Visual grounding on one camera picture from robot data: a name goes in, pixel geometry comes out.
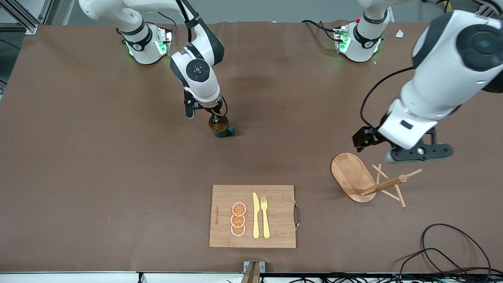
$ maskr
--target brown table mat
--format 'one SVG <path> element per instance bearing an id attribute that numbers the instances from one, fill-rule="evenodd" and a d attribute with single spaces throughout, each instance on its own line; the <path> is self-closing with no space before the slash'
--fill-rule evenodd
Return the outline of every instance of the brown table mat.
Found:
<path id="1" fill-rule="evenodd" d="M 382 194 L 350 201 L 330 174 L 335 155 L 356 152 L 364 95 L 411 65 L 426 26 L 390 23 L 380 51 L 353 63 L 306 24 L 211 25 L 226 48 L 214 69 L 238 134 L 225 139 L 206 112 L 185 118 L 168 57 L 136 63 L 113 26 L 40 26 L 0 103 L 0 270 L 233 271 L 259 259 L 273 272 L 398 271 L 436 222 L 465 230 L 501 268 L 500 95 L 481 93 L 440 123 L 450 159 L 383 165 L 391 176 L 424 169 L 402 186 L 407 209 Z M 185 43 L 182 26 L 175 36 L 171 53 Z M 411 76 L 375 91 L 370 121 Z M 370 166 L 388 149 L 358 155 Z M 295 185 L 297 248 L 209 248 L 213 184 Z M 432 229 L 427 244 L 462 266 L 485 265 L 445 229 Z M 405 271 L 434 270 L 418 258 Z"/>

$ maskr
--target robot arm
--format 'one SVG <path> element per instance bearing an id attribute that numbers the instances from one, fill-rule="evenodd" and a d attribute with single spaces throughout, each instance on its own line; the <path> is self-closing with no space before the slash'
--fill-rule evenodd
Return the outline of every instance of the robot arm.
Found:
<path id="1" fill-rule="evenodd" d="M 377 52 L 381 35 L 389 23 L 387 9 L 409 0 L 358 0 L 364 9 L 359 22 L 352 22 L 336 31 L 336 49 L 348 59 L 365 62 Z"/>
<path id="2" fill-rule="evenodd" d="M 212 114 L 210 127 L 216 136 L 234 135 L 225 114 L 220 113 L 223 98 L 211 67 L 222 61 L 224 47 L 187 0 L 79 0 L 79 4 L 90 18 L 115 24 L 126 39 L 129 53 L 141 64 L 155 63 L 167 54 L 167 35 L 165 29 L 146 24 L 140 12 L 170 10 L 183 14 L 187 29 L 195 32 L 196 39 L 172 55 L 170 68 L 184 86 L 186 116 L 193 119 L 195 110 L 205 109 Z"/>
<path id="3" fill-rule="evenodd" d="M 373 136 L 392 144 L 387 156 L 392 163 L 452 155 L 449 145 L 436 143 L 434 126 L 482 89 L 503 92 L 502 24 L 465 11 L 443 14 L 415 44 L 412 62 L 414 77 L 402 87 L 377 132 L 362 128 L 353 137 L 359 151 L 375 144 Z M 432 135 L 432 145 L 423 144 L 425 134 Z"/>

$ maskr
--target orange slice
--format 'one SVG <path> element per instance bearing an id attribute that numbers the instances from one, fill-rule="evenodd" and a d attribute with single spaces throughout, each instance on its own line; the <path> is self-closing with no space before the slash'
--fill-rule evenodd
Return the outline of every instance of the orange slice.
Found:
<path id="1" fill-rule="evenodd" d="M 236 227 L 236 228 L 243 227 L 244 226 L 244 222 L 246 222 L 246 219 L 244 218 L 244 216 L 235 216 L 235 215 L 232 215 L 230 217 L 230 224 L 233 227 Z"/>
<path id="2" fill-rule="evenodd" d="M 236 236 L 236 237 L 241 237 L 242 235 L 244 235 L 244 233 L 246 232 L 246 226 L 243 226 L 243 227 L 239 227 L 239 228 L 236 228 L 236 227 L 230 227 L 230 232 Z"/>
<path id="3" fill-rule="evenodd" d="M 244 205 L 244 203 L 236 202 L 232 206 L 232 214 L 234 214 L 234 216 L 237 216 L 237 217 L 243 216 L 245 213 L 246 213 L 246 205 Z"/>

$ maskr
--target wooden cutting board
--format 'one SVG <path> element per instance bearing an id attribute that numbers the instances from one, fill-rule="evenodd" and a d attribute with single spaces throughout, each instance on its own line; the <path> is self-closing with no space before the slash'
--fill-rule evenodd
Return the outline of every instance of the wooden cutting board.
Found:
<path id="1" fill-rule="evenodd" d="M 271 237 L 264 238 L 262 210 L 258 214 L 260 237 L 253 238 L 253 193 L 267 197 L 267 219 Z M 246 205 L 246 232 L 236 237 L 230 232 L 232 205 Z M 210 247 L 296 248 L 294 188 L 288 185 L 213 185 L 211 201 Z"/>

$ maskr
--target plastic knife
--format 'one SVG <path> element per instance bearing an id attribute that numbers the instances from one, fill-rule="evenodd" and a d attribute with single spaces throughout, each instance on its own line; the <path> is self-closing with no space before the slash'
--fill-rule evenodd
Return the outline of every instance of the plastic knife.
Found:
<path id="1" fill-rule="evenodd" d="M 256 193 L 253 193 L 253 237 L 255 239 L 259 238 L 259 211 L 260 211 L 260 202 Z"/>

